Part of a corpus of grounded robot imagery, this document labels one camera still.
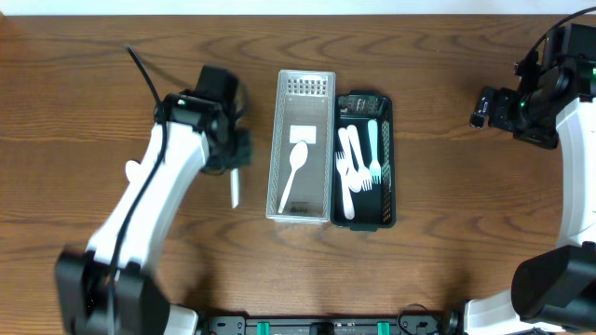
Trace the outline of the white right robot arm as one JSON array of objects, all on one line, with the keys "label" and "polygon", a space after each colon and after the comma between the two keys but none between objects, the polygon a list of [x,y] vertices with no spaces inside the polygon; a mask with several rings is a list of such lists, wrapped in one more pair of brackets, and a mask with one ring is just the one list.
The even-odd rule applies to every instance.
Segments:
[{"label": "white right robot arm", "polygon": [[555,136],[562,148],[562,223],[556,248],[522,262],[511,288],[468,301],[463,334],[595,329],[595,69],[546,72],[518,102],[521,116]]}]

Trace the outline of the white plastic fork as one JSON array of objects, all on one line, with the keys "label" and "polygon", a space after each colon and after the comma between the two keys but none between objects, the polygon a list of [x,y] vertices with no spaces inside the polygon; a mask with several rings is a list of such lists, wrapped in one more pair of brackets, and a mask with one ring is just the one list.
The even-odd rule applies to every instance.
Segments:
[{"label": "white plastic fork", "polygon": [[358,174],[361,181],[361,190],[364,192],[370,191],[373,188],[372,175],[364,165],[358,130],[354,125],[349,125],[346,129],[348,132],[348,138],[350,140],[352,150],[358,162]]},{"label": "white plastic fork", "polygon": [[344,216],[347,220],[353,220],[355,209],[347,182],[348,165],[343,152],[335,153],[335,166],[340,175]]}]

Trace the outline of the pale green plastic fork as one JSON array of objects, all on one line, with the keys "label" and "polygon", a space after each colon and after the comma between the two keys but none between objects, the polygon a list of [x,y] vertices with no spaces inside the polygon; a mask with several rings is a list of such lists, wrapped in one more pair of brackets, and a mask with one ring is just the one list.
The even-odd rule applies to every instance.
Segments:
[{"label": "pale green plastic fork", "polygon": [[381,166],[378,160],[378,124],[375,119],[370,119],[367,123],[369,143],[371,148],[371,163],[369,166],[374,184],[381,183]]}]

